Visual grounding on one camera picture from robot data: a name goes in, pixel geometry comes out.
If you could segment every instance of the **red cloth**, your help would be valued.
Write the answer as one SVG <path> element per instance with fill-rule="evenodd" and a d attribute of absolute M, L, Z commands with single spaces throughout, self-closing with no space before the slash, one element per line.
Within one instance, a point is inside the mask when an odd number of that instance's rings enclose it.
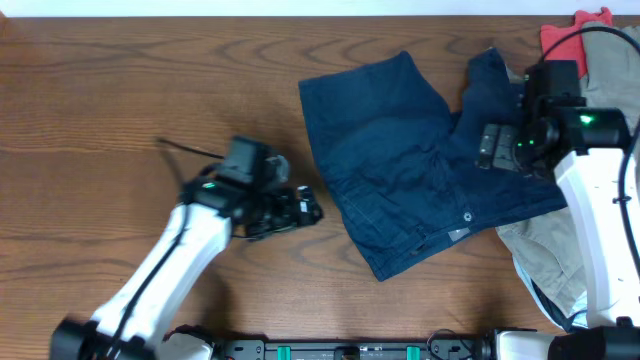
<path fill-rule="evenodd" d="M 590 14 L 586 11 L 576 12 L 575 22 L 573 26 L 567 28 L 559 28 L 553 25 L 542 25 L 540 28 L 540 42 L 542 43 L 542 51 L 547 51 L 556 41 L 569 35 L 570 33 L 582 29 L 582 25 L 590 21 L 599 21 L 601 23 L 613 26 L 613 14 L 611 11 L 603 7 L 602 13 Z M 546 60 L 575 60 L 578 62 L 578 74 L 582 77 L 587 73 L 587 60 L 582 47 L 582 36 L 576 35 L 571 39 L 558 46 Z"/>

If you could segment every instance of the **gray cloth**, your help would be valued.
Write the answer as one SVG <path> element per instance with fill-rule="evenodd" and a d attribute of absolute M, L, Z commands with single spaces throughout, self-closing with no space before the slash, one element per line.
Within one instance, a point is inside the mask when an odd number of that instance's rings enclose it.
<path fill-rule="evenodd" d="M 606 25 L 598 22 L 584 25 L 591 26 Z M 640 27 L 622 31 L 640 41 Z M 640 116 L 640 55 L 612 34 L 591 32 L 582 37 L 588 74 L 580 80 L 580 87 L 587 105 L 619 108 L 633 131 Z M 636 150 L 637 162 L 640 147 Z M 636 180 L 640 178 L 639 168 Z M 568 209 L 500 226 L 497 231 L 513 257 L 565 316 L 581 310 L 575 305 L 584 299 L 586 277 Z"/>

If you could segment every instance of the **green light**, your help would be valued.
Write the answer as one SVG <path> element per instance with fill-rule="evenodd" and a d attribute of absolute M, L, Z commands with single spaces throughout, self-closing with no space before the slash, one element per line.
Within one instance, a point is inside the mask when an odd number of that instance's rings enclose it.
<path fill-rule="evenodd" d="M 580 115 L 580 121 L 582 121 L 583 124 L 585 125 L 589 125 L 591 124 L 596 118 L 593 116 L 589 116 L 589 115 Z"/>

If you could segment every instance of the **wooden table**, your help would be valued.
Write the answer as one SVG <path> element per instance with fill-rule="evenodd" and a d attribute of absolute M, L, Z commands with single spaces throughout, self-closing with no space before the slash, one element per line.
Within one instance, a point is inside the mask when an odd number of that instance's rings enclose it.
<path fill-rule="evenodd" d="M 619 18 L 618 24 L 640 23 Z M 408 50 L 452 110 L 467 60 L 500 49 L 522 72 L 540 25 L 570 17 L 21 19 L 0 42 L 0 359 L 43 359 L 68 313 L 86 319 L 134 272 L 175 204 L 152 137 L 224 153 L 269 143 L 326 218 L 234 240 L 175 324 L 272 339 L 424 339 L 438 328 L 557 332 L 493 230 L 384 283 L 315 170 L 299 80 Z M 176 154 L 187 174 L 206 160 Z"/>

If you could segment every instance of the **navy blue fabric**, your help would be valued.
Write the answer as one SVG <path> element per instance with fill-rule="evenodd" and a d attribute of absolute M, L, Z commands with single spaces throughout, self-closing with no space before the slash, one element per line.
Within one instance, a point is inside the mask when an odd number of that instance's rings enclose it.
<path fill-rule="evenodd" d="M 566 206 L 555 184 L 475 167 L 485 124 L 522 121 L 505 69 L 495 49 L 472 59 L 458 114 L 406 52 L 300 82 L 316 166 L 379 281 L 459 241 L 450 231 Z"/>

